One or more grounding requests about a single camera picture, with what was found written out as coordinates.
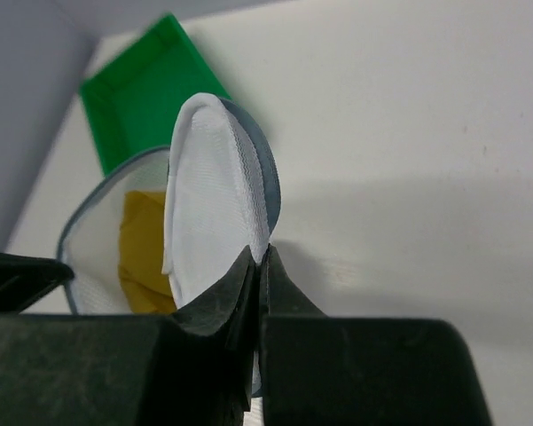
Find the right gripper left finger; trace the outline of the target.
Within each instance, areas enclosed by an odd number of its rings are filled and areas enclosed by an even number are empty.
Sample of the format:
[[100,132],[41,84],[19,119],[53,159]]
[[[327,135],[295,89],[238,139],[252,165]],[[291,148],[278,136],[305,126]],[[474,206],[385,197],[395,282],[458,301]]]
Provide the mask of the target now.
[[248,249],[211,291],[237,301],[209,337],[180,328],[176,312],[0,313],[0,425],[240,425],[257,314]]

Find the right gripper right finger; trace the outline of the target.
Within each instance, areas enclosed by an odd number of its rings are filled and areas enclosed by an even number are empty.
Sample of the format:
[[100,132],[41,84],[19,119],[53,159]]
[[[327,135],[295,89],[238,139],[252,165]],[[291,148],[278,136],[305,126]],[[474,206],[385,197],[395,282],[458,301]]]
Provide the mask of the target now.
[[337,318],[292,282],[276,248],[260,278],[268,425],[489,425],[470,350],[441,319]]

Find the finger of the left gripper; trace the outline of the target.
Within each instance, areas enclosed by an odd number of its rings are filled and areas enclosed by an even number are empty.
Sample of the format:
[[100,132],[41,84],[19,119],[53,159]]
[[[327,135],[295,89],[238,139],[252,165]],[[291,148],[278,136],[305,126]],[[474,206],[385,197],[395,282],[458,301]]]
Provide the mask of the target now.
[[55,259],[0,252],[0,313],[20,313],[74,278],[72,269]]

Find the yellow bra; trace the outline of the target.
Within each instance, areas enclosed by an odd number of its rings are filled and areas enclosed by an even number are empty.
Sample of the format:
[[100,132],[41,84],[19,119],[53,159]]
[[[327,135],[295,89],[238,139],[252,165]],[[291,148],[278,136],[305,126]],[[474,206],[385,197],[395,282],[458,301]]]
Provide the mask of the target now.
[[125,193],[119,234],[118,277],[136,314],[170,314],[176,303],[162,272],[163,191]]

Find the white mesh laundry bag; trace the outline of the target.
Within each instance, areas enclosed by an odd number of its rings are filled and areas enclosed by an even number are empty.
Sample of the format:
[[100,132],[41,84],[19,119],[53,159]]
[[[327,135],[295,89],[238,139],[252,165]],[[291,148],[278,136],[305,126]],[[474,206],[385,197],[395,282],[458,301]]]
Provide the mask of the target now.
[[281,193],[270,145],[235,103],[209,93],[188,98],[170,146],[117,167],[67,220],[56,257],[74,272],[65,286],[72,313],[131,313],[117,276],[119,229],[126,195],[149,190],[165,196],[155,268],[178,306],[174,320],[191,335],[209,337],[237,301],[214,295],[212,286],[244,249],[260,263],[278,222]]

